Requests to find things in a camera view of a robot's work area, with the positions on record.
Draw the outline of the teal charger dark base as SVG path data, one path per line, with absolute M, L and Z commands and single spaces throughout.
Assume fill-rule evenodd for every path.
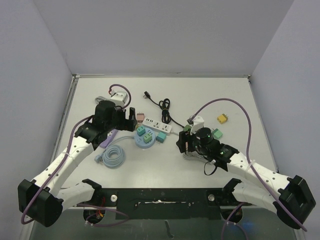
M 164 143 L 164 141 L 166 140 L 167 135 L 163 132 L 159 132 L 155 138 L 155 140 L 161 144 Z

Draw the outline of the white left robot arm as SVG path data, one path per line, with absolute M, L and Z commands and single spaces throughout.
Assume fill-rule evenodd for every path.
M 100 184 L 84 179 L 66 189 L 62 186 L 79 164 L 107 139 L 110 131 L 133 132 L 136 125 L 134 107 L 121 107 L 111 100 L 101 101 L 93 115 L 72 128 L 64 151 L 31 181 L 24 179 L 18 185 L 21 223 L 36 221 L 50 227 L 70 207 L 82 203 L 98 206 L 103 198 Z

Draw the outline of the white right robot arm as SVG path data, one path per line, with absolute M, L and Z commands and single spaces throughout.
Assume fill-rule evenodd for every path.
M 214 139 L 208 127 L 195 133 L 183 130 L 176 145 L 181 153 L 196 152 L 216 168 L 239 176 L 229 182 L 222 192 L 230 205 L 245 202 L 276 213 L 278 218 L 293 229 L 302 229 L 303 223 L 316 206 L 316 201 L 304 178 L 289 177 L 270 170 L 236 148 Z

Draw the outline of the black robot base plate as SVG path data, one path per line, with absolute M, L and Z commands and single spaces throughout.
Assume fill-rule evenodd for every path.
M 102 188 L 87 203 L 115 208 L 118 220 L 219 220 L 239 201 L 222 188 Z

